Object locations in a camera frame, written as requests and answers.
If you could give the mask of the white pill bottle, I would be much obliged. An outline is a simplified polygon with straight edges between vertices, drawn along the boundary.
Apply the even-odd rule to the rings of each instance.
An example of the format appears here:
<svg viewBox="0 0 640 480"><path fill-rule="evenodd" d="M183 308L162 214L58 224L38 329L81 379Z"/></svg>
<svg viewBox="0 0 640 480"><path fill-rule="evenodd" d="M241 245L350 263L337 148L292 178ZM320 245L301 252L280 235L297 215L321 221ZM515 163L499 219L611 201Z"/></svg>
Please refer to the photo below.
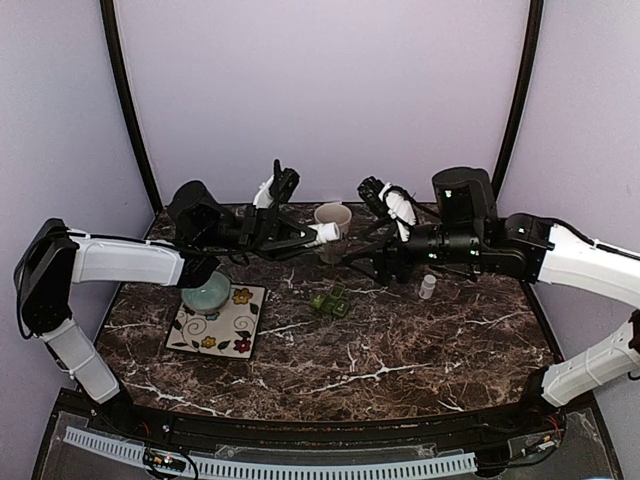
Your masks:
<svg viewBox="0 0 640 480"><path fill-rule="evenodd" d="M425 275L420 285L419 297L424 300L430 299L433 296L436 283L437 278L434 275Z"/></svg>
<svg viewBox="0 0 640 480"><path fill-rule="evenodd" d="M337 223L320 223L310 225L314 239L306 244L307 248L315 248L341 239L341 231Z"/></svg>

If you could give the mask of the green weekly pill organizer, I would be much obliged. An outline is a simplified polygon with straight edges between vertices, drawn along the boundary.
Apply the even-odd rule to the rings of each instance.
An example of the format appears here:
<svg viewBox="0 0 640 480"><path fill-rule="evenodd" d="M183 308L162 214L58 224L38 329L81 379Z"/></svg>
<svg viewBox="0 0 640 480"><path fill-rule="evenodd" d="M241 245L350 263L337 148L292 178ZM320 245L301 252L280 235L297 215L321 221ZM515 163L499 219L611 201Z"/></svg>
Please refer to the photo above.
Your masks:
<svg viewBox="0 0 640 480"><path fill-rule="evenodd" d="M344 318L351 309L351 303L344 293L346 287L342 283L335 283L327 292L319 293L311 300L311 307L332 318Z"/></svg>

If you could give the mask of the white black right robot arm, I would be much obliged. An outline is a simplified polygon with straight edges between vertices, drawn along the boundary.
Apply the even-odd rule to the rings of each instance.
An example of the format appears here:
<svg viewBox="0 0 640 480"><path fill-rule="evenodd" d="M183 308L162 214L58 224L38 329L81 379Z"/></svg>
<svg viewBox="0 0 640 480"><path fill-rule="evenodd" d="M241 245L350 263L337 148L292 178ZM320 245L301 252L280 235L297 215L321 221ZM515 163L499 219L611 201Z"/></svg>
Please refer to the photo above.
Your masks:
<svg viewBox="0 0 640 480"><path fill-rule="evenodd" d="M384 237L347 255L350 268L380 285L405 283L417 265L463 265L472 275L495 273L535 284L564 285L639 306L638 254L602 243L572 225L526 213L501 218L488 173L454 167L435 174L434 223L422 224L417 202L403 188L368 177L358 194ZM549 413L639 368L639 313L576 356L529 375L510 424L534 432Z"/></svg>

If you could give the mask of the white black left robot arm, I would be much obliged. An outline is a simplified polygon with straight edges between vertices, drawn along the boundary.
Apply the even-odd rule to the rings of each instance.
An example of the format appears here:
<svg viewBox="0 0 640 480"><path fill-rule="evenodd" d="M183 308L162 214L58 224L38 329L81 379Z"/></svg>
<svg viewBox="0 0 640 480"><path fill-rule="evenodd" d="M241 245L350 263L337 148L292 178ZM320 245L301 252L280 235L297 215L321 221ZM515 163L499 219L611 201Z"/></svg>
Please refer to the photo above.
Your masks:
<svg viewBox="0 0 640 480"><path fill-rule="evenodd" d="M89 398L103 405L103 421L120 436L134 435L141 427L140 412L122 399L116 375L74 320L72 285L106 281L194 288L210 278L223 257L280 260L337 239L333 226L305 225L281 213L294 187L289 180L268 180L243 215L236 215L202 182L190 181L167 208L176 229L172 241L94 235L48 219L14 271L23 337L40 338Z"/></svg>

